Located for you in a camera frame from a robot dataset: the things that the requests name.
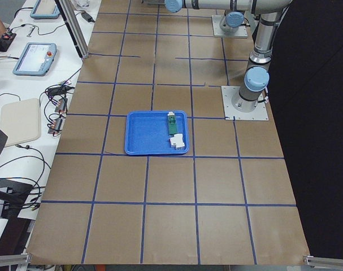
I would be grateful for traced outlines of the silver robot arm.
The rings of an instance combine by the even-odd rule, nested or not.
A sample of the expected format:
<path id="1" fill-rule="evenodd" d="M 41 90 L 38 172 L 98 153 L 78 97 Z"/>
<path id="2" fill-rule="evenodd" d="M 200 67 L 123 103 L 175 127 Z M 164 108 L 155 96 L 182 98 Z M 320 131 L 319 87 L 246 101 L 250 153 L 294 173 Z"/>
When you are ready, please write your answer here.
<path id="1" fill-rule="evenodd" d="M 288 9 L 290 3 L 291 1 L 164 1 L 166 9 L 172 13 L 177 13 L 183 8 L 223 9 L 224 16 L 220 25 L 225 30 L 241 26 L 244 11 L 260 16 L 244 83 L 232 98 L 233 107 L 245 113 L 256 108 L 261 92 L 267 87 L 273 40 L 283 11 Z"/>
<path id="2" fill-rule="evenodd" d="M 225 10 L 219 25 L 224 31 L 231 31 L 240 26 L 250 27 L 250 22 L 243 11 Z"/>

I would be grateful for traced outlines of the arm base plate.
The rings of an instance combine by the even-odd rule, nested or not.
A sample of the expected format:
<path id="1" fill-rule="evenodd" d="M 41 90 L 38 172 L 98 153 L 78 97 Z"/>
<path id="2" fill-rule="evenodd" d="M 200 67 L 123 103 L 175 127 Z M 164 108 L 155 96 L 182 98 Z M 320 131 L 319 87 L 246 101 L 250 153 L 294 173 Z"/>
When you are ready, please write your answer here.
<path id="1" fill-rule="evenodd" d="M 213 33 L 215 37 L 247 38 L 246 26 L 230 27 L 227 25 L 224 15 L 213 15 L 211 17 Z"/>
<path id="2" fill-rule="evenodd" d="M 268 121 L 265 102 L 246 101 L 241 98 L 239 86 L 222 86 L 224 118 L 226 120 Z"/>

